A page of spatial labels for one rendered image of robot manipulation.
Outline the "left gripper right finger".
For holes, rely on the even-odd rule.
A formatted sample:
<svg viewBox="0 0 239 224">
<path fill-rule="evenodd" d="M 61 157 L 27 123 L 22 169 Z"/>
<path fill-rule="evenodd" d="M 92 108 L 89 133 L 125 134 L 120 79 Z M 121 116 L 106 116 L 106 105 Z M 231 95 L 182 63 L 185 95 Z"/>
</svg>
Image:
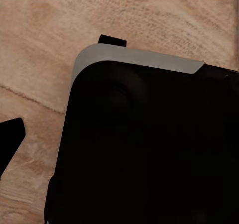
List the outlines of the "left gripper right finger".
<svg viewBox="0 0 239 224">
<path fill-rule="evenodd" d="M 239 119 L 228 117 L 224 126 L 223 135 L 239 157 Z"/>
</svg>

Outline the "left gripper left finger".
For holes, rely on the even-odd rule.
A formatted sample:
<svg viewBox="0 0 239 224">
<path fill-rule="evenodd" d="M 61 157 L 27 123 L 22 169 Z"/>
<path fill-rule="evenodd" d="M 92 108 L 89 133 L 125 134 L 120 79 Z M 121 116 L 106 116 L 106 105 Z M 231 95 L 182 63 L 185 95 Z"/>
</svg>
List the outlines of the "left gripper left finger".
<svg viewBox="0 0 239 224">
<path fill-rule="evenodd" d="M 15 118 L 0 123 L 0 176 L 26 136 L 22 118 Z"/>
</svg>

